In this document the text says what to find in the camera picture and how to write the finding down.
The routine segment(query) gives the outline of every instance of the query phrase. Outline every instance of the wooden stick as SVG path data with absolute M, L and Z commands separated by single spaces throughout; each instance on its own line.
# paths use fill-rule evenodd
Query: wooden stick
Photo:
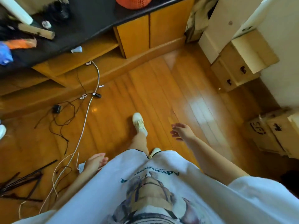
M 47 39 L 53 40 L 53 38 L 55 37 L 55 32 L 53 31 L 49 31 L 49 30 L 45 30 L 45 29 L 41 29 L 35 26 L 30 26 L 24 23 L 19 23 L 18 24 L 18 29 L 26 32 L 26 33 L 30 33 L 30 34 L 35 34 L 41 37 L 45 37 Z

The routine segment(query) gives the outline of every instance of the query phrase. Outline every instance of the cardboard box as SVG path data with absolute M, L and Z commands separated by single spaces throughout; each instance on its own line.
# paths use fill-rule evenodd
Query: cardboard box
M 295 111 L 288 111 L 280 116 L 268 119 L 266 122 L 288 157 L 299 159 L 299 134 L 293 127 L 293 125 L 296 125 L 297 115 L 298 113 L 295 113 Z
M 277 110 L 259 116 L 247 123 L 247 129 L 251 135 L 252 140 L 261 151 L 278 153 L 281 156 L 286 155 L 279 141 L 267 125 L 266 121 L 283 113 L 283 110 Z
M 279 61 L 258 30 L 253 30 L 229 42 L 220 57 L 236 82 L 248 80 L 252 75 Z
M 218 57 L 215 62 L 212 64 L 211 69 L 214 71 L 216 77 L 219 79 L 222 87 L 226 91 L 231 91 L 234 88 L 249 82 L 253 79 L 257 79 L 260 77 L 260 73 L 256 73 L 254 75 L 251 75 L 250 77 L 247 77 L 243 81 L 237 81 L 234 77 L 234 75 L 230 72 L 224 61 L 221 57 Z

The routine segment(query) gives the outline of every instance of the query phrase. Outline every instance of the white paper roll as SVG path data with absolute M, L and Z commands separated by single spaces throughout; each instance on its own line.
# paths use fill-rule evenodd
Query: white paper roll
M 16 3 L 15 0 L 0 0 L 0 4 L 2 4 L 11 14 L 13 14 L 18 20 L 22 23 L 26 23 L 28 25 L 32 24 L 33 19 L 30 15 L 28 15 L 25 10 Z

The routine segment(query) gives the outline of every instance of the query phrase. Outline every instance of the white sneaker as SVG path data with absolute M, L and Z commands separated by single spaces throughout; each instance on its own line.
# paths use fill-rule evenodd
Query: white sneaker
M 152 158 L 153 155 L 155 155 L 157 152 L 160 152 L 161 149 L 159 148 L 154 148 L 154 150 L 152 151 L 152 153 L 149 155 L 150 158 Z
M 0 125 L 0 140 L 4 137 L 6 133 L 6 127 L 4 125 Z
M 143 118 L 140 113 L 136 112 L 134 113 L 132 117 L 133 124 L 137 130 L 137 132 L 143 132 L 145 136 L 147 136 L 147 130 L 144 126 Z

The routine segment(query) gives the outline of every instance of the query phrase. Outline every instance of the white t-shirt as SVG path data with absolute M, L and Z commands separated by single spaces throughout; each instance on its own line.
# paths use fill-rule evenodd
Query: white t-shirt
M 175 151 L 148 159 L 127 150 L 60 210 L 15 223 L 299 223 L 299 200 L 270 179 L 240 177 L 225 186 Z

